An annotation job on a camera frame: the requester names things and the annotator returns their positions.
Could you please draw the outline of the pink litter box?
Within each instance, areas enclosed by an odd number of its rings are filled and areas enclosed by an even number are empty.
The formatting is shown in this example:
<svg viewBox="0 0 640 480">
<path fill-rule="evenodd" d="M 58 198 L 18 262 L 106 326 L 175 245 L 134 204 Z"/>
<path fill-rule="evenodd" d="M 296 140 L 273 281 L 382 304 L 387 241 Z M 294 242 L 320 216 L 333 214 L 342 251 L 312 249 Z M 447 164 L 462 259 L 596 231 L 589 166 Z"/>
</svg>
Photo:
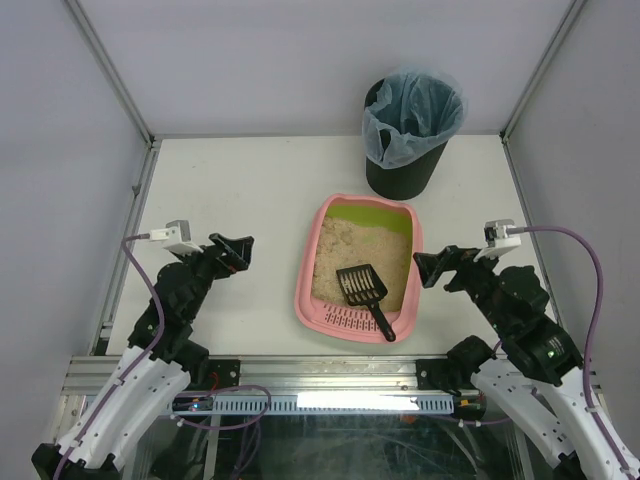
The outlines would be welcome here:
<svg viewBox="0 0 640 480">
<path fill-rule="evenodd" d="M 406 203 L 374 196 L 334 194 L 316 211 L 304 248 L 297 278 L 294 308 L 307 328 L 342 340 L 384 344 L 374 317 L 355 309 L 322 301 L 312 295 L 317 243 L 325 218 L 335 217 L 364 227 L 383 227 L 404 235 L 413 253 L 423 249 L 423 229 L 414 208 Z"/>
</svg>

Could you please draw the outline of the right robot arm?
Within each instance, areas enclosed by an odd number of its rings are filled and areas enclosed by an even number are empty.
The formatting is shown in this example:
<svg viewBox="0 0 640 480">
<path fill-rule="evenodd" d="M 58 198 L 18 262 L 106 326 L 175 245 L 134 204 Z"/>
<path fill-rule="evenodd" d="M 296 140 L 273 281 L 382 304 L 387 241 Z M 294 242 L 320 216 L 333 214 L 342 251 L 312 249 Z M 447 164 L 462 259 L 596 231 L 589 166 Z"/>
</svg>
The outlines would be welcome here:
<svg viewBox="0 0 640 480">
<path fill-rule="evenodd" d="M 636 479 L 639 460 L 602 417 L 586 361 L 570 335 L 545 313 L 549 296 L 531 266 L 496 273 L 476 249 L 445 247 L 413 256 L 424 288 L 452 273 L 449 293 L 464 292 L 497 334 L 500 361 L 471 335 L 430 368 L 428 383 L 458 396 L 474 386 L 528 435 L 557 479 Z"/>
</svg>

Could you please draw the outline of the black litter scoop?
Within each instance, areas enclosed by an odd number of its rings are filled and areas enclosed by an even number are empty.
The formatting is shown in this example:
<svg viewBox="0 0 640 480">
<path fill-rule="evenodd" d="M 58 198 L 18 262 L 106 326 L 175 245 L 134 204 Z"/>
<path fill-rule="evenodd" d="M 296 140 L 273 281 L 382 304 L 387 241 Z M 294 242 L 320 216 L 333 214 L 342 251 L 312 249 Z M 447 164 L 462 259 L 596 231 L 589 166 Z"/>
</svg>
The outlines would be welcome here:
<svg viewBox="0 0 640 480">
<path fill-rule="evenodd" d="M 387 342 L 395 342 L 396 334 L 380 308 L 388 290 L 371 264 L 338 269 L 336 277 L 347 304 L 366 307 Z"/>
</svg>

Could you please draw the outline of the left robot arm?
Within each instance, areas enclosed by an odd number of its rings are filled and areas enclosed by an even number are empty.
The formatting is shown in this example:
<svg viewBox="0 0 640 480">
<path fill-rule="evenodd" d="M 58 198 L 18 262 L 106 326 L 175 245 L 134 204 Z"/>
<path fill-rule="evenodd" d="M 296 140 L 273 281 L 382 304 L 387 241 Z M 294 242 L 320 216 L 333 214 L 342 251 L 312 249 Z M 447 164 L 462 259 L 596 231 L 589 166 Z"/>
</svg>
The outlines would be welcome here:
<svg viewBox="0 0 640 480">
<path fill-rule="evenodd" d="M 192 324 L 213 283 L 247 270 L 254 239 L 210 235 L 197 245 L 180 222 L 123 239 L 126 257 L 135 241 L 157 242 L 175 258 L 155 281 L 140 276 L 151 299 L 106 384 L 75 424 L 31 457 L 42 479 L 118 479 L 127 457 L 156 418 L 189 385 L 203 382 L 206 348 L 191 341 Z"/>
</svg>

